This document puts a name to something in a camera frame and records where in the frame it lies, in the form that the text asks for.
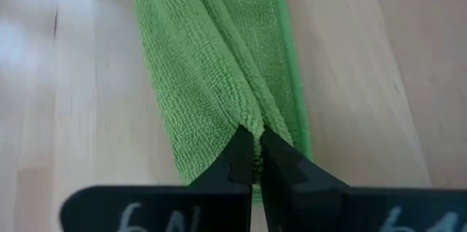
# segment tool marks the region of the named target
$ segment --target green microfiber towel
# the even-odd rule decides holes
[[[207,169],[239,125],[255,137],[257,173],[265,125],[310,157],[284,0],[135,2],[147,67],[183,182]]]

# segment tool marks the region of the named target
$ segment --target microfiber towel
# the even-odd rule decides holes
[[[284,0],[135,0],[144,57],[184,183],[239,125],[269,126],[310,158],[309,128]],[[255,187],[253,199],[260,198]]]

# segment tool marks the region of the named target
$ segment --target towel fold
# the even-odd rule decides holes
[[[183,182],[199,176],[239,125],[265,125],[310,156],[284,0],[135,0],[147,67]],[[259,199],[255,189],[254,199]]]

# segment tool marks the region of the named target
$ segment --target wooden surface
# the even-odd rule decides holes
[[[317,163],[467,187],[467,0],[287,1]],[[178,183],[172,161],[132,0],[0,0],[0,231],[59,231],[87,185]]]

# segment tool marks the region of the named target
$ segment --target wooden table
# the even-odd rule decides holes
[[[467,0],[287,1],[316,162],[467,187]],[[88,185],[178,183],[132,0],[0,0],[0,180],[2,232],[59,231]]]

